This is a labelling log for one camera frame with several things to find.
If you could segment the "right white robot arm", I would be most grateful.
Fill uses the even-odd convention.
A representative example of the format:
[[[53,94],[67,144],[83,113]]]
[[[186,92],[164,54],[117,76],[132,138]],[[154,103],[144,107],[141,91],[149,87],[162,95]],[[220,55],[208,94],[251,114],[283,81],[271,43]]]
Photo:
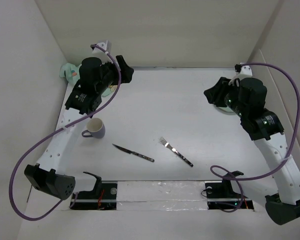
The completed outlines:
[[[271,220],[284,225],[300,218],[300,170],[289,153],[284,128],[278,116],[265,108],[267,88],[257,78],[246,77],[232,83],[221,77],[205,95],[209,104],[229,108],[240,118],[242,128],[263,155],[269,176],[277,188],[256,182],[256,177],[243,178],[240,171],[222,177],[221,191],[227,197],[240,194],[265,207]]]

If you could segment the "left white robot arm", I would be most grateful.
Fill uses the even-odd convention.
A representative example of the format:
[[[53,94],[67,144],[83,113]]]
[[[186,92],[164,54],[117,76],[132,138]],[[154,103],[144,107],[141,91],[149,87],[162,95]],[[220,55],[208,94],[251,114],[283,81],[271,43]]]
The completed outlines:
[[[102,103],[102,94],[111,85],[130,83],[134,69],[127,65],[122,55],[116,57],[118,66],[102,63],[97,57],[88,57],[79,67],[79,80],[65,102],[61,117],[61,132],[54,135],[35,165],[27,165],[24,175],[38,191],[66,200],[75,190],[75,177],[66,175],[71,151],[81,136],[87,119],[92,117]]]

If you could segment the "green cartoon print cloth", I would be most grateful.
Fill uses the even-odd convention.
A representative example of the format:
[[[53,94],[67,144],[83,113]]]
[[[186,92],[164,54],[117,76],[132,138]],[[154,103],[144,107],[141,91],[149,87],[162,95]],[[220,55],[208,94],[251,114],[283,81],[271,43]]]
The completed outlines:
[[[66,63],[64,65],[62,65],[60,72],[59,72],[59,76],[61,78],[66,78],[66,80],[68,81],[68,83],[74,87],[75,84],[77,83],[77,81],[80,79],[80,73],[79,73],[79,69],[81,67],[82,64],[76,66],[72,63]],[[102,97],[105,98],[111,94],[113,94],[116,90],[117,90],[118,86],[117,85],[110,85],[103,93],[102,93]]]

